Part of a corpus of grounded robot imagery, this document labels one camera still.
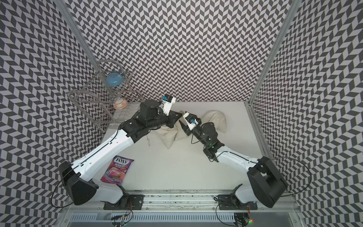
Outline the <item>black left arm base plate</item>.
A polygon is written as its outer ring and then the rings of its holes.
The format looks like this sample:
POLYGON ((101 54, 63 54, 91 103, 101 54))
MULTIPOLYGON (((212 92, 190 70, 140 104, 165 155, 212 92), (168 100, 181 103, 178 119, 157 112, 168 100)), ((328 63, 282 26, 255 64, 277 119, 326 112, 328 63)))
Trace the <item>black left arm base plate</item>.
POLYGON ((145 198, 145 196, 143 194, 128 194, 128 195, 125 194, 115 204, 105 202, 104 210, 107 210, 107 211, 120 211, 120 210, 139 211, 142 209, 144 198, 145 198))

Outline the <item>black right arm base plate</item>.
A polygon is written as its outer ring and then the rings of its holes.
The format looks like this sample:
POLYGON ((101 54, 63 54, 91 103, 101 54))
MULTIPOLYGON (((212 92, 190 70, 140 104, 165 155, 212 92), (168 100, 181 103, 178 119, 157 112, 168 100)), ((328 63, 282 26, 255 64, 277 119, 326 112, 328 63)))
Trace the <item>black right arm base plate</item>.
POLYGON ((236 196, 230 194, 219 194, 214 199, 218 203, 219 209, 222 211, 254 211, 258 209, 257 203, 242 203, 236 196))

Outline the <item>cream cloth soil bag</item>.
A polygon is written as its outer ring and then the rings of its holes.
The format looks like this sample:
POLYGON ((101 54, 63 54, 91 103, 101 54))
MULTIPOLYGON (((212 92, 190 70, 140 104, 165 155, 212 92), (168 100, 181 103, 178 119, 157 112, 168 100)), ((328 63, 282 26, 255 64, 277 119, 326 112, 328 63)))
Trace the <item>cream cloth soil bag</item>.
MULTIPOLYGON (((215 128, 223 133, 227 130, 227 122, 225 115, 216 110, 208 111, 202 118, 202 123, 212 122, 215 128)), ((159 136, 163 144, 169 149, 171 148, 174 141, 182 140, 188 136, 182 129, 179 121, 174 125, 173 128, 162 126, 160 129, 155 131, 155 134, 159 136)))

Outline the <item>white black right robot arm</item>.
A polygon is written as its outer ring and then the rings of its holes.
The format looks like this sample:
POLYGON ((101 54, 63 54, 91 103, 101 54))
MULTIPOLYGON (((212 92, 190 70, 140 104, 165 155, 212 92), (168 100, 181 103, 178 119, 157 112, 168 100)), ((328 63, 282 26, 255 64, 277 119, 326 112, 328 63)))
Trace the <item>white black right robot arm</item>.
POLYGON ((263 156, 259 159, 240 154, 219 141, 213 123, 202 125, 183 124, 186 135, 192 135, 203 144, 203 152, 211 162, 229 165, 247 175, 249 185, 239 184, 231 193, 231 198, 238 204, 245 205, 259 201, 268 208, 287 190, 287 182, 271 159, 263 156))

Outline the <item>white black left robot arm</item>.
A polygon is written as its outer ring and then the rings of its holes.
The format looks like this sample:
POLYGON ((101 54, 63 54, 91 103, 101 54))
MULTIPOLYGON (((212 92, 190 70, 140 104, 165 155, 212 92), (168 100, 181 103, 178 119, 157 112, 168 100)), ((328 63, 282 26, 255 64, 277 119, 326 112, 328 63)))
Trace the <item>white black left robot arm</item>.
POLYGON ((176 98, 171 95, 164 95, 161 101, 142 102, 132 118, 121 123, 105 142, 72 163, 65 161, 60 164, 60 183, 74 205, 89 201, 117 204, 122 199, 124 191, 119 186, 94 180, 94 176, 117 154, 148 135, 151 130, 161 126, 173 128, 182 116, 171 110, 175 102, 176 98))

